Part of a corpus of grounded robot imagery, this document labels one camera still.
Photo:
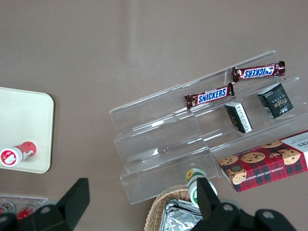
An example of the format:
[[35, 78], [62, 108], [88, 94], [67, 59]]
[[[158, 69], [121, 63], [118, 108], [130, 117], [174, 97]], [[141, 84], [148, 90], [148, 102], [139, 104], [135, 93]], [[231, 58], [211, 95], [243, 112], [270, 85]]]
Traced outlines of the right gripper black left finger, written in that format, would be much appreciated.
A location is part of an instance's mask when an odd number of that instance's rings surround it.
[[55, 205], [17, 222], [18, 231], [73, 231], [90, 203], [89, 179], [79, 178]]

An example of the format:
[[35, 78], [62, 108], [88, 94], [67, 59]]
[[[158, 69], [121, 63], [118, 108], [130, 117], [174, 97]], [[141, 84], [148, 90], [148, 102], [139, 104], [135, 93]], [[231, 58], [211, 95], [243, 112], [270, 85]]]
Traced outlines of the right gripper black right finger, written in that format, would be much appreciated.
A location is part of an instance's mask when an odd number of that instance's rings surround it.
[[254, 231], [254, 217], [230, 202], [221, 202], [206, 178], [197, 179], [197, 202], [203, 219], [193, 231]]

